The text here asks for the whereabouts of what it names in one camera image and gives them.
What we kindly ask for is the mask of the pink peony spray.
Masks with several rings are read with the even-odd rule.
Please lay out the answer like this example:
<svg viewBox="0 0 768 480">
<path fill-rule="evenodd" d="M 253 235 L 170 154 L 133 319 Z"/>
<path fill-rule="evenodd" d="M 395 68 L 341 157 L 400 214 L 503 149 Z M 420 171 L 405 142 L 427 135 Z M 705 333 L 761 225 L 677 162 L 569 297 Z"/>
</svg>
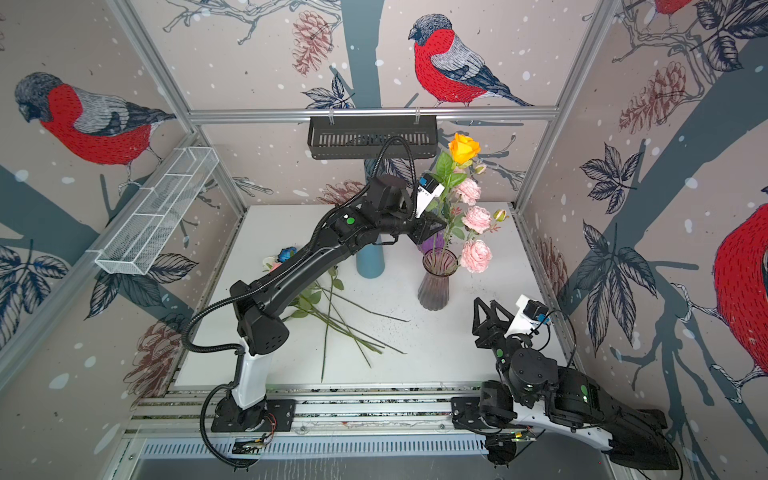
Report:
<svg viewBox="0 0 768 480">
<path fill-rule="evenodd" d="M 493 259 L 493 254 L 482 236 L 492 232 L 506 218 L 507 211 L 504 209 L 490 212 L 475 205 L 467 210 L 461 218 L 466 233 L 459 257 L 461 267 L 473 274 L 480 274 L 487 270 Z"/>
<path fill-rule="evenodd" d="M 475 240 L 488 231 L 493 223 L 491 213 L 481 207 L 481 187 L 471 175 L 471 162 L 452 164 L 446 180 L 446 193 L 441 214 L 447 221 L 445 245 L 454 248 L 457 242 Z"/>
</svg>

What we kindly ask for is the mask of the orange artificial rose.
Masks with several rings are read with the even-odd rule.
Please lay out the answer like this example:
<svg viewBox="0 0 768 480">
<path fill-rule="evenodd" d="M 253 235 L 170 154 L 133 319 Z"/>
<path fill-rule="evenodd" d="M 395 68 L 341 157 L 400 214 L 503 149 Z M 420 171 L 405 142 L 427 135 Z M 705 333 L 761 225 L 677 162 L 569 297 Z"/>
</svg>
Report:
<svg viewBox="0 0 768 480">
<path fill-rule="evenodd" d="M 478 142 L 469 136 L 465 136 L 459 133 L 454 135 L 454 138 L 449 142 L 448 151 L 442 152 L 437 160 L 433 175 L 444 185 L 445 190 L 439 198 L 436 198 L 429 205 L 429 212 L 439 215 L 443 220 L 445 217 L 441 214 L 441 207 L 443 206 L 445 193 L 446 193 L 446 176 L 452 168 L 454 162 L 463 165 L 465 162 L 471 162 L 471 175 L 473 174 L 473 161 L 481 152 L 481 147 Z"/>
</svg>

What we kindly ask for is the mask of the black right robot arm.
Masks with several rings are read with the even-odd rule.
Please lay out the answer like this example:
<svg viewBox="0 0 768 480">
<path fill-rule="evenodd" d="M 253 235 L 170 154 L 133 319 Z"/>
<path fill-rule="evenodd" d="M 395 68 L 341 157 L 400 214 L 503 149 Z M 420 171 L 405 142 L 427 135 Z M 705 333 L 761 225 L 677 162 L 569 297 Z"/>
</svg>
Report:
<svg viewBox="0 0 768 480">
<path fill-rule="evenodd" d="M 619 466 L 681 470 L 662 411 L 632 408 L 570 364 L 547 357 L 533 338 L 557 310 L 526 296 L 516 308 L 474 300 L 471 333 L 477 348 L 492 353 L 498 377 L 484 382 L 478 396 L 454 405 L 455 427 L 484 436 L 497 465 L 514 459 L 516 442 L 551 432 L 589 444 Z"/>
</svg>

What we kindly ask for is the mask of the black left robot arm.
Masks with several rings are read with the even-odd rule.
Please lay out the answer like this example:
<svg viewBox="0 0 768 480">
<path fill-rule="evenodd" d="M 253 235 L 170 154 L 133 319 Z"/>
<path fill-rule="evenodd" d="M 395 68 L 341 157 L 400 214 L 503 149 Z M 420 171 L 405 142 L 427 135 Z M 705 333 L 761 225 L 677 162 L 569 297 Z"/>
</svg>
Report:
<svg viewBox="0 0 768 480">
<path fill-rule="evenodd" d="M 396 176 L 374 177 L 352 198 L 328 211 L 309 242 L 290 259 L 258 280 L 231 286 L 237 333 L 245 350 L 231 391 L 240 410 L 251 410 L 266 397 L 270 355 L 289 337 L 280 319 L 289 304 L 329 269 L 383 235 L 393 239 L 406 235 L 420 245 L 445 229 L 446 222 L 427 211 L 444 190 L 430 173 L 422 174 L 412 190 Z"/>
</svg>

